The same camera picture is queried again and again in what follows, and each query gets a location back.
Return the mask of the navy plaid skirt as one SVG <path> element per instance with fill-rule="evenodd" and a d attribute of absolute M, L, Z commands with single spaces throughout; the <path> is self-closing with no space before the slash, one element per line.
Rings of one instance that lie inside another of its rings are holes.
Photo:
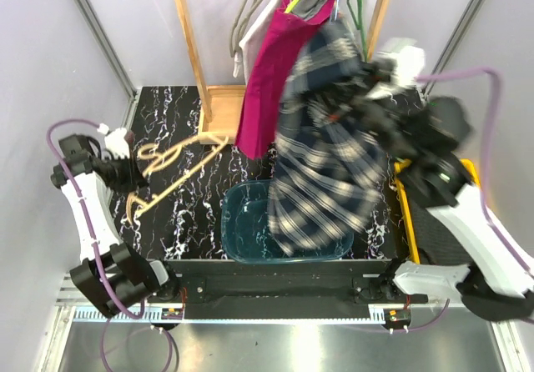
<path fill-rule="evenodd" d="M 364 231 L 380 200 L 385 154 L 353 108 L 361 70 L 354 36 L 338 19 L 304 44 L 285 81 L 268 223 L 288 256 Z"/>

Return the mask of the magenta pleated skirt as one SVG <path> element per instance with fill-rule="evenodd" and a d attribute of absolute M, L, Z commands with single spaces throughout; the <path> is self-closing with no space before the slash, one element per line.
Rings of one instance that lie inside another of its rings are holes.
<path fill-rule="evenodd" d="M 285 81 L 304 44 L 330 19 L 335 0 L 302 0 L 285 13 L 291 0 L 275 9 L 246 83 L 234 145 L 248 158 L 262 158 L 275 140 Z"/>

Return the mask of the white skirt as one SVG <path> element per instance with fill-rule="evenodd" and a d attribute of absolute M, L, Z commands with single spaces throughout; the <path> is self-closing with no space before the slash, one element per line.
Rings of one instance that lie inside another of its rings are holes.
<path fill-rule="evenodd" d="M 281 4 L 281 1 L 264 0 L 249 20 L 249 25 L 245 29 L 244 36 L 238 43 L 237 53 L 232 57 L 232 76 L 234 78 L 243 76 L 245 82 L 249 81 L 249 76 L 254 62 L 258 57 L 261 43 L 266 36 L 275 9 Z"/>

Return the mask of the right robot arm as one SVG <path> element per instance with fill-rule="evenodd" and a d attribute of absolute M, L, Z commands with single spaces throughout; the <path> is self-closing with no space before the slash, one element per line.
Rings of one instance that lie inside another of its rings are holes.
<path fill-rule="evenodd" d="M 384 101 L 401 87 L 394 73 L 388 61 L 335 77 L 335 95 L 347 103 L 336 117 L 356 116 L 382 148 L 406 161 L 398 178 L 408 198 L 443 225 L 470 260 L 446 266 L 394 259 L 370 281 L 367 299 L 394 303 L 422 294 L 457 299 L 491 322 L 531 321 L 533 261 L 487 207 L 481 184 L 456 156 L 471 133 L 461 101 L 434 96 L 419 111 L 397 111 Z"/>

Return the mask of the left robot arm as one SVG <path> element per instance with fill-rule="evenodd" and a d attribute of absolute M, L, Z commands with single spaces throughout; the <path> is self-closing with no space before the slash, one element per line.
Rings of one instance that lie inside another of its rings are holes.
<path fill-rule="evenodd" d="M 51 181 L 68 200 L 78 229 L 80 264 L 71 269 L 75 287 L 106 318 L 126 314 L 140 319 L 152 294 L 161 301 L 174 300 L 180 282 L 161 260 L 149 261 L 119 236 L 108 209 L 108 194 L 129 194 L 148 182 L 129 153 L 112 149 L 103 157 L 95 138 L 72 134 L 59 141 L 60 162 Z"/>

